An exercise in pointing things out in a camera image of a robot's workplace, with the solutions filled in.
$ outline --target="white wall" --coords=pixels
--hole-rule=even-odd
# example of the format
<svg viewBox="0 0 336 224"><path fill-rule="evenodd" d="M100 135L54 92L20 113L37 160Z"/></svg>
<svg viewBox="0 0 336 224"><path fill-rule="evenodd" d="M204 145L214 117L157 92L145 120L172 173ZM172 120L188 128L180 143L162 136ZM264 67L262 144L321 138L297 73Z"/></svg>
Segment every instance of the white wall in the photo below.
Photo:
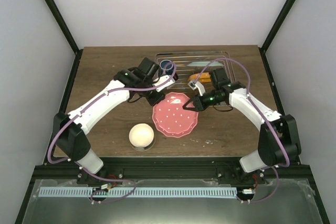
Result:
<svg viewBox="0 0 336 224"><path fill-rule="evenodd" d="M336 223L336 2L297 0L267 53L281 100L298 123L330 222Z"/></svg>
<svg viewBox="0 0 336 224"><path fill-rule="evenodd" d="M55 0L79 47L261 46L285 0Z"/></svg>
<svg viewBox="0 0 336 224"><path fill-rule="evenodd" d="M41 164L71 51L44 0L0 0L0 222L14 223Z"/></svg>

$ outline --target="gray floor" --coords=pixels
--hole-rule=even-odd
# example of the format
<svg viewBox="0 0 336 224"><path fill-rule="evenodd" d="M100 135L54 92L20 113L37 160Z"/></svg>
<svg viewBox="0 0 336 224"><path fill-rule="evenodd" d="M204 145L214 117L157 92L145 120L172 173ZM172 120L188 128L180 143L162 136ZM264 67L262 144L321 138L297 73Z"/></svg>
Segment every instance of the gray floor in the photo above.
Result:
<svg viewBox="0 0 336 224"><path fill-rule="evenodd" d="M130 198L92 205L87 198L32 197L24 223L322 223L307 182L280 181L272 198L253 205L208 198ZM258 186L258 198L273 188Z"/></svg>

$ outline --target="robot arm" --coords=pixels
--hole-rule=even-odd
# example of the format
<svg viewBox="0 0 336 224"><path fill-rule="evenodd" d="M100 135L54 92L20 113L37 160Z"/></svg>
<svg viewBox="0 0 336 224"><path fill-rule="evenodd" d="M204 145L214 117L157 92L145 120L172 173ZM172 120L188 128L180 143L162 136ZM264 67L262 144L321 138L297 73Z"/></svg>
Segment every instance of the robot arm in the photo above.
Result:
<svg viewBox="0 0 336 224"><path fill-rule="evenodd" d="M57 146L72 161L79 163L93 174L97 173L103 167L103 162L91 149L86 135L101 118L136 93L146 97L151 106L162 101L164 99L162 90L174 84L177 75L170 80L170 76L164 75L153 81L152 78L158 70L157 64L144 58L138 67L118 72L101 92L83 106L71 111L68 115L62 112L56 114L53 137L69 120L76 117L58 139Z"/></svg>
<svg viewBox="0 0 336 224"><path fill-rule="evenodd" d="M259 131L259 144L257 150L240 159L240 164L245 172L250 173L260 168L284 163L285 157L276 139L264 119L248 100L245 86L240 82L231 83L223 68L211 71L211 80L215 89L208 92L201 92L201 84L191 81L189 86L194 90L197 88L200 94L191 98L183 108L204 111L209 106L226 102L239 110L254 124ZM273 111L251 94L249 97L280 136L279 139L289 158L297 157L301 153L301 146L295 119L291 115L281 115L277 111Z"/></svg>

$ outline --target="dish rack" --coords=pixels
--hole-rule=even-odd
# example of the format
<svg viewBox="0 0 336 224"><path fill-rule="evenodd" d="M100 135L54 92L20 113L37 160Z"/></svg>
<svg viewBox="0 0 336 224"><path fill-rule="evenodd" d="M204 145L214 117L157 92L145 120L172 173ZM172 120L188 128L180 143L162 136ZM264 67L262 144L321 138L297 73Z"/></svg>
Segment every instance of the dish rack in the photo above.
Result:
<svg viewBox="0 0 336 224"><path fill-rule="evenodd" d="M225 57L230 58L229 54L225 51L195 51L195 52L165 52L155 55L155 63L160 64L163 60L170 60L176 64L176 72L179 79L175 84L168 88L171 92L185 93L187 96L191 97L196 94L196 91L192 90L188 86L188 78L192 74L200 73L207 62L214 59ZM210 65L205 72L210 72L213 69L224 67L227 76L230 78L231 82L235 82L235 73L232 66L232 62L228 60L218 61L219 64L215 66ZM203 83L206 91L213 89L211 82ZM225 106L226 103L223 102L219 106Z"/></svg>

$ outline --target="wooden table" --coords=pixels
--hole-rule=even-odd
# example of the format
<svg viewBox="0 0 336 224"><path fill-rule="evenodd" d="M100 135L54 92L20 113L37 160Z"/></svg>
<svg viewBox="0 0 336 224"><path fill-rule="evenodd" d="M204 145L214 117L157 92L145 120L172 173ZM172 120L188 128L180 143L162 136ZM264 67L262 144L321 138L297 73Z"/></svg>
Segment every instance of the wooden table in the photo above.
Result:
<svg viewBox="0 0 336 224"><path fill-rule="evenodd" d="M160 47L86 47L80 60L67 112L74 110L98 92L122 69L137 66L144 57L154 60L161 52L226 50L241 62L251 75L251 92L276 110L264 65L255 45L247 46L160 46ZM234 66L236 79L246 84L245 73ZM128 140L131 128L147 123L155 133L154 146L134 150ZM198 125L182 138L165 137L155 129L152 107L146 99L113 109L88 134L92 149L99 156L244 156L257 148L259 133L239 111L217 112L213 108L199 113ZM55 156L63 156L56 148Z"/></svg>

